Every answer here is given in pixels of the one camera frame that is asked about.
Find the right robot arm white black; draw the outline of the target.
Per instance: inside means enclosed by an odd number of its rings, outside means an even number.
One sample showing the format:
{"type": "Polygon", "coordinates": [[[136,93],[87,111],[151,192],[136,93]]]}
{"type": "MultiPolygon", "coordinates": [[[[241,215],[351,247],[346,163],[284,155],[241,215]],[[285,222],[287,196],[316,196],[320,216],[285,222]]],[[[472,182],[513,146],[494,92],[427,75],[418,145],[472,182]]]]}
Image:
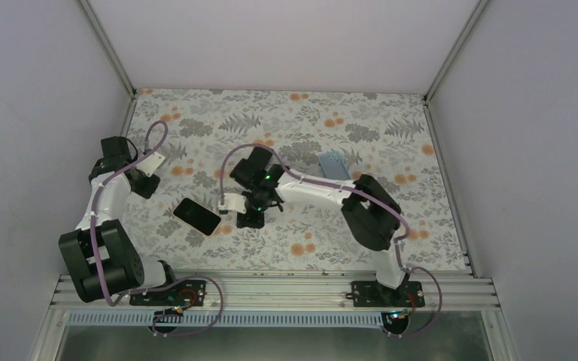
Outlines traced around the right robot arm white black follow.
{"type": "Polygon", "coordinates": [[[379,300],[395,306],[405,299],[407,270],[398,243],[409,237],[411,228],[401,207],[374,177],[363,174],[357,180],[331,180],[293,170],[280,159],[269,166],[271,158],[278,156],[271,147],[249,147],[250,156],[241,159],[230,173],[243,187],[242,193],[227,193],[225,169],[219,171],[220,214],[236,212],[239,228],[260,229],[265,211],[274,207],[304,203],[338,210],[354,240],[373,254],[379,300]]]}

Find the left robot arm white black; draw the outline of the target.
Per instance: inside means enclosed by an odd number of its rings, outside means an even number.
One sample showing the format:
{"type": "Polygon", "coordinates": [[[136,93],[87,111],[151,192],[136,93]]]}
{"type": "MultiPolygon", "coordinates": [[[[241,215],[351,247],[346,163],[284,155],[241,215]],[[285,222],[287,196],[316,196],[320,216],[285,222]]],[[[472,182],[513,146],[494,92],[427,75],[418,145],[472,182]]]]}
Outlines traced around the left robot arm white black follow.
{"type": "Polygon", "coordinates": [[[121,136],[101,141],[102,158],[90,172],[92,194],[76,229],[59,237],[59,250],[81,301],[106,295],[149,290],[162,305],[178,298],[179,283],[163,260],[140,256],[121,223],[131,194],[149,199],[160,178],[152,171],[131,168],[137,160],[132,142],[121,136]]]}

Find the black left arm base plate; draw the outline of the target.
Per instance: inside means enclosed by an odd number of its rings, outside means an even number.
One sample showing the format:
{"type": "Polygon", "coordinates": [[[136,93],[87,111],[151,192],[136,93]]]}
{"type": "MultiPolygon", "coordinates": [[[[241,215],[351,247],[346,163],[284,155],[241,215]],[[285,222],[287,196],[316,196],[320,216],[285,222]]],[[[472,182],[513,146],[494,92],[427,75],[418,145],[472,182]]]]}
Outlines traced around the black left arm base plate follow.
{"type": "Polygon", "coordinates": [[[191,279],[161,291],[147,291],[130,296],[132,306],[165,308],[201,307],[204,303],[207,281],[191,279]]]}

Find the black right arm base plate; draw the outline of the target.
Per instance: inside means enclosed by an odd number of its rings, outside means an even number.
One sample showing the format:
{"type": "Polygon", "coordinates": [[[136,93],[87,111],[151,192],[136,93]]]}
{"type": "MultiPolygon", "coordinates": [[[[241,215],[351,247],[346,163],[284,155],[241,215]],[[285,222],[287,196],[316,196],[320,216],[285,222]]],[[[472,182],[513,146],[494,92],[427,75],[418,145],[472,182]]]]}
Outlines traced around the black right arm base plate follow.
{"type": "Polygon", "coordinates": [[[345,294],[356,308],[424,307],[424,291],[418,281],[404,281],[396,289],[377,281],[353,281],[351,291],[345,294]]]}

